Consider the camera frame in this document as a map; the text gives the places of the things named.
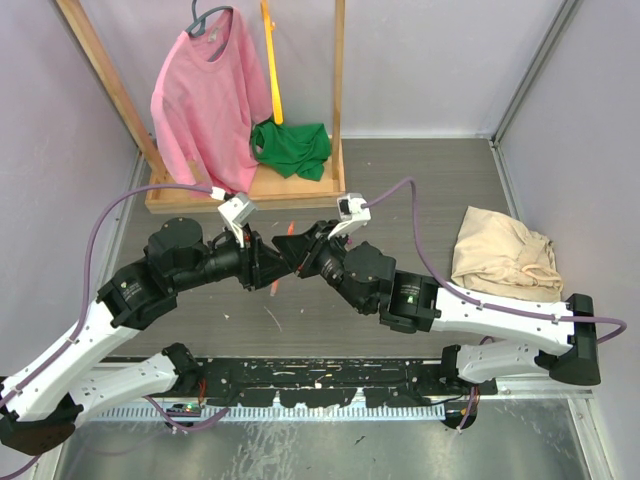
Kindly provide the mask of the orange highlighter pen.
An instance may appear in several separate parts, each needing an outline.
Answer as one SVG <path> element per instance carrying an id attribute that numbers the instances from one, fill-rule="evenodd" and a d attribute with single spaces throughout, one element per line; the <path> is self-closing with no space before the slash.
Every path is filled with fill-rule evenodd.
<path id="1" fill-rule="evenodd" d="M 295 221 L 291 221 L 288 229 L 287 229 L 287 235 L 293 235 L 294 234 L 294 230 L 295 230 Z M 279 287 L 279 280 L 276 280 L 272 283 L 271 288 L 270 288 L 270 296 L 271 297 L 275 297 L 278 291 L 278 287 Z"/>

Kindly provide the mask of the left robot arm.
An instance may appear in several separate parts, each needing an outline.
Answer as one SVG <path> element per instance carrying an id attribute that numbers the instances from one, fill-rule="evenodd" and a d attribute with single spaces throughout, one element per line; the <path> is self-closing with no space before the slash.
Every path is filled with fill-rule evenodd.
<path id="1" fill-rule="evenodd" d="M 224 230 L 211 242 L 201 225 L 173 218 L 149 237 L 144 256 L 98 291 L 83 323 L 36 361 L 1 384 L 1 443 L 41 455 L 68 439 L 86 420 L 132 399 L 173 391 L 198 394 L 201 366 L 174 343 L 141 365 L 99 380 L 90 370 L 116 347 L 177 307 L 179 293 L 235 277 L 247 290 L 288 275 L 283 256 L 248 226 Z"/>

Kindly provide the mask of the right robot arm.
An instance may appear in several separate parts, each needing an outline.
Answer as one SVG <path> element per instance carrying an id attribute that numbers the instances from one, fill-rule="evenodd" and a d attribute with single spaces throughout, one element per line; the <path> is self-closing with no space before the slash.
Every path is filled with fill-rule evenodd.
<path id="1" fill-rule="evenodd" d="M 368 242 L 353 248 L 319 221 L 304 233 L 272 243 L 299 278 L 322 277 L 358 313 L 376 314 L 400 333 L 467 332 L 483 345 L 442 351 L 438 379 L 459 394 L 496 377 L 547 373 L 558 382 L 596 386 L 601 381 L 591 297 L 532 302 L 466 291 L 432 276 L 397 268 L 394 258 Z"/>

